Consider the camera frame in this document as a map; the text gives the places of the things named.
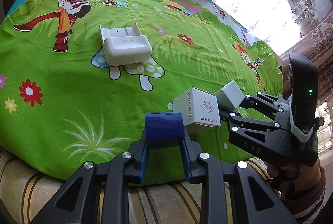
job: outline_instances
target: white flower center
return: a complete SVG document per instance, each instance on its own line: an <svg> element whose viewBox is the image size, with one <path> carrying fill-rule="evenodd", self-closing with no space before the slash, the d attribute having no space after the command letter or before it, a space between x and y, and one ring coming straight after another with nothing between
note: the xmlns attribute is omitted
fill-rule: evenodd
<svg viewBox="0 0 333 224"><path fill-rule="evenodd" d="M25 93L28 94L29 96L31 96L34 94L34 90L32 88L28 87L25 89Z"/></svg>

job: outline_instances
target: white glove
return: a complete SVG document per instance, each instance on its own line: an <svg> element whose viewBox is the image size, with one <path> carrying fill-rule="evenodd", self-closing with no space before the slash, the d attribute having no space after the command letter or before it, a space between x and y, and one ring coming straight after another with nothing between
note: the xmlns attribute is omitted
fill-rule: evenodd
<svg viewBox="0 0 333 224"><path fill-rule="evenodd" d="M67 11L73 9L73 6L68 1L65 0L58 0L58 6L59 8L64 8Z"/></svg>

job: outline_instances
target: cartoon character with orange hair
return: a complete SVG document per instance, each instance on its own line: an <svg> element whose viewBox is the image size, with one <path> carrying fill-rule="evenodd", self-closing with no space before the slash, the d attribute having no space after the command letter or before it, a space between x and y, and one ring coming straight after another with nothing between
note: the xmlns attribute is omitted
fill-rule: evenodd
<svg viewBox="0 0 333 224"><path fill-rule="evenodd" d="M256 75L260 91L261 91L261 87L262 87L264 89L264 91L266 92L265 86L262 83L262 81L260 79L260 76L259 76L259 73L258 73L258 71L256 69L256 67L258 67L259 65L261 65L262 60L258 60L258 61L252 62L252 60L250 59L249 54L247 53L246 49L243 48L240 44L238 44L238 43L235 42L234 45L233 45L233 47L242 56L243 60L247 64L247 66L250 67L250 69Z"/></svg>
<svg viewBox="0 0 333 224"><path fill-rule="evenodd" d="M58 18L57 40L53 46L53 51L66 52L68 51L68 36L73 33L71 27L76 19L86 16L91 9L91 4L87 0L58 0L58 6L59 9L52 13L36 17L22 25L14 25L13 28L18 31L31 31L39 22L50 18Z"/></svg>

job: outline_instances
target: blue gripper pad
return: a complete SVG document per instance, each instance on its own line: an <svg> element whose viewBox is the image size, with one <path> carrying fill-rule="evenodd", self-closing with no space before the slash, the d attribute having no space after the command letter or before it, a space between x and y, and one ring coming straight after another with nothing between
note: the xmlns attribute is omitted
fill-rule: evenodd
<svg viewBox="0 0 333 224"><path fill-rule="evenodd" d="M146 113L145 134L150 149L177 146L185 137L181 113Z"/></svg>

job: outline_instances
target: red shoe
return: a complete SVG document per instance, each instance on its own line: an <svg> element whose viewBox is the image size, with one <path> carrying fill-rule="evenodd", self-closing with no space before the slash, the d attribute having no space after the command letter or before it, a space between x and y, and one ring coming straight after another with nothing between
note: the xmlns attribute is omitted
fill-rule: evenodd
<svg viewBox="0 0 333 224"><path fill-rule="evenodd" d="M14 25L13 28L18 31L31 31L32 28L26 26L26 25Z"/></svg>
<svg viewBox="0 0 333 224"><path fill-rule="evenodd" d="M68 51L68 44L64 43L55 43L53 46L54 52L66 52Z"/></svg>

